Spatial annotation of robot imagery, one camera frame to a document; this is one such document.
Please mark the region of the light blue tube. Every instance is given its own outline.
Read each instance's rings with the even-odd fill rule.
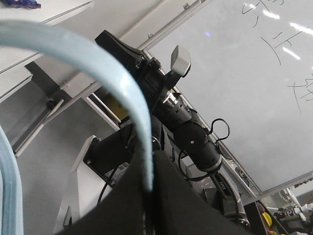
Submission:
[[[151,123],[145,98],[132,76],[108,52],[67,30],[41,23],[1,21],[0,44],[56,57],[96,78],[128,110],[142,146],[142,180],[153,189]]]
[[[3,180],[0,172],[0,235],[2,235],[2,202],[3,202]]]
[[[2,178],[2,234],[23,235],[22,183],[11,145],[0,127],[0,173]]]

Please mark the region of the yellow object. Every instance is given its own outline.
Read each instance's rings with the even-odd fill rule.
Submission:
[[[277,232],[269,230],[268,234],[269,235],[277,235]]]
[[[266,223],[268,224],[268,226],[270,227],[272,225],[272,219],[270,217],[269,214],[267,214],[266,212],[264,212],[262,214],[263,218],[265,219]]]

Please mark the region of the whiteboard frame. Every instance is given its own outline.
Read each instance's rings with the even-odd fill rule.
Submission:
[[[172,21],[170,21],[167,25],[165,25],[163,28],[161,28],[156,34],[154,34],[151,38],[149,38],[146,42],[144,42],[142,45],[138,47],[140,50],[144,50],[146,54],[150,55],[149,49],[151,49],[153,46],[155,46],[157,43],[159,43],[162,39],[164,39],[167,35],[169,35],[171,32],[173,32],[175,29],[177,29],[180,25],[182,25],[185,21],[187,21],[189,18],[191,18],[193,15],[195,15],[198,11],[200,11],[202,8],[204,8],[206,5],[211,3],[214,0],[197,0],[195,1],[191,6],[189,6],[185,11],[183,11],[181,14],[179,14],[177,17],[175,17]],[[182,98],[184,102],[192,108],[192,104],[188,102],[187,98],[182,95]],[[201,121],[205,126],[208,127],[207,123],[201,118]],[[286,189],[290,186],[293,186],[299,182],[305,181],[313,176],[313,171],[310,171],[306,174],[303,174],[295,179],[292,179],[290,181],[287,181],[285,183],[282,183],[280,185],[277,185],[273,188],[270,188],[268,190],[262,191],[254,182],[254,180],[247,174],[245,169],[241,166],[241,164],[237,161],[237,159],[233,156],[233,154],[227,149],[227,147],[222,143],[220,145],[223,155],[226,158],[231,158],[236,165],[246,174],[249,181],[253,184],[253,186],[256,188],[257,195],[253,196],[251,195],[251,199],[248,200],[249,202],[257,201],[265,196],[274,194],[276,192],[279,192],[283,189]]]

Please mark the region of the white pipe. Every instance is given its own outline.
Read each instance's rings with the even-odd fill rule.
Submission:
[[[46,119],[48,117],[50,117],[52,114],[54,114],[59,107],[63,104],[64,100],[61,99],[57,105],[50,111],[50,113],[48,114],[48,116],[46,117]],[[35,129],[35,131],[26,139],[26,141],[23,143],[22,146],[20,146],[20,148],[18,149],[18,151],[15,154],[16,158],[19,158],[19,156],[24,152],[24,150],[29,146],[29,144],[34,140],[34,138],[38,135],[38,133],[41,131],[41,129],[45,126],[44,121]]]

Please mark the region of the robotic arm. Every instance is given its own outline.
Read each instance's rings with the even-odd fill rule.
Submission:
[[[196,110],[189,109],[180,94],[172,89],[190,70],[189,52],[177,46],[171,57],[171,70],[164,75],[160,62],[148,59],[140,50],[103,31],[95,40],[111,53],[134,77],[141,88],[150,113],[156,116],[174,135],[175,144],[185,151],[197,168],[214,174],[222,164],[218,148],[202,126]]]

